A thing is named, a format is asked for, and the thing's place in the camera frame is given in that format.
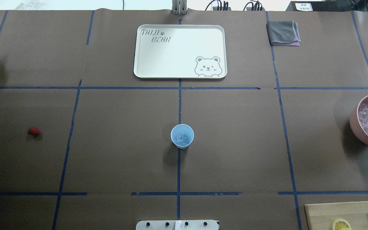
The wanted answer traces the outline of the light blue cup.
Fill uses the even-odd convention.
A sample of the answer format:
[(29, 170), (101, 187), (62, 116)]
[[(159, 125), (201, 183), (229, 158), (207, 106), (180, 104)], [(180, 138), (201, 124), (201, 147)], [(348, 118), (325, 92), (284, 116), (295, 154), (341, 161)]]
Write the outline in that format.
[(176, 147), (185, 149), (194, 140), (194, 131), (187, 124), (178, 124), (172, 129), (170, 137)]

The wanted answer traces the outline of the lemon slices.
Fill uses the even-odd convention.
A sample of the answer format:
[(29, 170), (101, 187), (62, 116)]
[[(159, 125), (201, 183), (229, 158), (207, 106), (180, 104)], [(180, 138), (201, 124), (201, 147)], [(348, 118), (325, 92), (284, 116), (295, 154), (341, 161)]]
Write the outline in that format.
[(336, 219), (331, 225), (332, 230), (352, 230), (350, 223), (344, 219)]

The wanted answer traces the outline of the wooden cutting board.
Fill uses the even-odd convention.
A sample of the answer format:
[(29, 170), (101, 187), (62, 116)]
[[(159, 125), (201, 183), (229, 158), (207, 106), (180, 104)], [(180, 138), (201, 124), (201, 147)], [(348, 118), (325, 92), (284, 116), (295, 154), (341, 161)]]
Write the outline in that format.
[(331, 230), (336, 219), (348, 221), (352, 230), (368, 230), (368, 201), (305, 205), (310, 230)]

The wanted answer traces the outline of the black power strip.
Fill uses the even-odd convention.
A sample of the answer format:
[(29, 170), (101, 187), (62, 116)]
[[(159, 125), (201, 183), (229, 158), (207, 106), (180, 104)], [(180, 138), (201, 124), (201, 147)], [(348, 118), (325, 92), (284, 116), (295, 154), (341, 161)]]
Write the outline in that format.
[(348, 12), (352, 10), (352, 3), (350, 0), (290, 1), (285, 10), (301, 12)]

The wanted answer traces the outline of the grey folded cloth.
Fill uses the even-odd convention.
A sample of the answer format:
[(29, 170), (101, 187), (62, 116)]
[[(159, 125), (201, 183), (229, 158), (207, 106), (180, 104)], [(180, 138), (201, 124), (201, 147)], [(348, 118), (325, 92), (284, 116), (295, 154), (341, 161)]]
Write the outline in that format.
[(268, 21), (267, 34), (273, 46), (299, 46), (301, 43), (298, 24), (293, 20)]

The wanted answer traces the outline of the cream bear tray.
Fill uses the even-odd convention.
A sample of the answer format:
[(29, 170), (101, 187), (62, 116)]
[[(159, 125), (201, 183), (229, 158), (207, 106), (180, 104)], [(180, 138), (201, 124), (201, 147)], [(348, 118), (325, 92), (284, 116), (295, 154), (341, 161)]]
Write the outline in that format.
[(141, 79), (213, 79), (227, 75), (224, 28), (155, 25), (137, 29), (134, 74)]

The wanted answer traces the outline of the red strawberry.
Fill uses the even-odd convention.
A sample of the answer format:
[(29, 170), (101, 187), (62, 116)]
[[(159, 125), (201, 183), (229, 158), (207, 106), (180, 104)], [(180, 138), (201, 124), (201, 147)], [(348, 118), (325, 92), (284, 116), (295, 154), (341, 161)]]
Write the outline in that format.
[(38, 136), (41, 134), (41, 131), (36, 126), (33, 126), (28, 129), (27, 133), (32, 136)]

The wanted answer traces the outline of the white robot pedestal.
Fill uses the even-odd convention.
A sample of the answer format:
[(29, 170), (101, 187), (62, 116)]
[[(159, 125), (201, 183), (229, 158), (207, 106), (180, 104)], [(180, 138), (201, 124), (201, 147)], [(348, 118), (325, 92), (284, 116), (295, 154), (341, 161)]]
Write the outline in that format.
[(139, 221), (136, 230), (219, 230), (216, 220), (152, 220)]

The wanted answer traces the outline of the aluminium frame post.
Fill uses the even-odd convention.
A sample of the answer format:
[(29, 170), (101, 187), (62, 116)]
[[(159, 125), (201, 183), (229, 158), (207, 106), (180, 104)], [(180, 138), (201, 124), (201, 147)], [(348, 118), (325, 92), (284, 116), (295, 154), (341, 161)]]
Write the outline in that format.
[(186, 15), (188, 13), (187, 0), (172, 0), (172, 14)]

